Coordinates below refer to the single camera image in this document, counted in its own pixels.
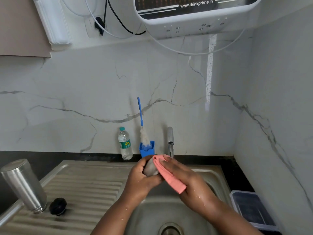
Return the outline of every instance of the faucet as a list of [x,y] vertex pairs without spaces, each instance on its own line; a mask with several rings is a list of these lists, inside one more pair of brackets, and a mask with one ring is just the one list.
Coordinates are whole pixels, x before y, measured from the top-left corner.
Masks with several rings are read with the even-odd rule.
[[167,128],[167,146],[168,146],[168,152],[167,154],[171,157],[174,158],[174,134],[173,134],[173,128],[168,127]]

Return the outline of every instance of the sink drain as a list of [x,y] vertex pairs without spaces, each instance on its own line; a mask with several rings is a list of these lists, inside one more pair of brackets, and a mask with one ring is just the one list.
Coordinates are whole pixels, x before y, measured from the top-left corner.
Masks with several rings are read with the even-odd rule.
[[184,235],[182,228],[176,223],[169,222],[159,229],[158,235]]

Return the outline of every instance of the green bottle label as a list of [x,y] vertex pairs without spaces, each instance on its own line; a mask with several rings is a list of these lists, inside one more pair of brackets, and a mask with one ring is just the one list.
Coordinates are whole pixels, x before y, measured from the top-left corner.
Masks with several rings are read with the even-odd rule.
[[119,146],[122,149],[129,148],[131,146],[131,140],[128,140],[126,142],[119,142]]

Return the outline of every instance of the blue plastic holder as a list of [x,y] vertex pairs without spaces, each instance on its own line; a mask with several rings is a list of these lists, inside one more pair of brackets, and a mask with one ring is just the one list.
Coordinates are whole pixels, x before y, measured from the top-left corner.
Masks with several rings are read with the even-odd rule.
[[139,151],[140,151],[140,154],[141,154],[141,157],[144,158],[146,156],[149,156],[149,155],[154,155],[154,141],[150,141],[150,144],[152,146],[152,149],[149,149],[147,151],[143,150],[142,149],[142,142],[140,143],[139,145]]

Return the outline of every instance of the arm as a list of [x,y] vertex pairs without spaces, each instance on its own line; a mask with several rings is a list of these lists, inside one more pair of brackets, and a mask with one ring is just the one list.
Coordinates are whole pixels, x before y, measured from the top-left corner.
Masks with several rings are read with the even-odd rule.
[[123,235],[134,209],[149,191],[162,182],[160,175],[146,177],[142,171],[152,156],[142,158],[128,175],[120,198],[107,210],[90,235]]
[[248,221],[219,200],[200,175],[169,156],[165,156],[165,159],[166,161],[160,163],[187,186],[180,194],[181,200],[221,234],[262,235]]

